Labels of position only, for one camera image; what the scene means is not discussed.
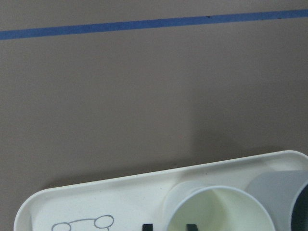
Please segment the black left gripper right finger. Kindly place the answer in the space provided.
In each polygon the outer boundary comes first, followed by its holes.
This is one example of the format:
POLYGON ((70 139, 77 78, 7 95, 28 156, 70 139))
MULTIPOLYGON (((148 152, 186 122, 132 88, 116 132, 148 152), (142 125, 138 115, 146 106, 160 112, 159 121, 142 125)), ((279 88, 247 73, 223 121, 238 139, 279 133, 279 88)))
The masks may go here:
POLYGON ((196 224, 187 224, 186 231, 198 231, 198 227, 196 224))

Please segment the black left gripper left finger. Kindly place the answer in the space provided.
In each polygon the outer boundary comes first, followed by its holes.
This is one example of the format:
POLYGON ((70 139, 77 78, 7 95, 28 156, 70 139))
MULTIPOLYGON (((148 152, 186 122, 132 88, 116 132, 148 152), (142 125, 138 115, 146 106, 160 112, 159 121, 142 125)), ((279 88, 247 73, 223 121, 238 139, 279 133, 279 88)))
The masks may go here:
POLYGON ((142 231, 153 231, 153 224, 152 223, 143 224, 142 231))

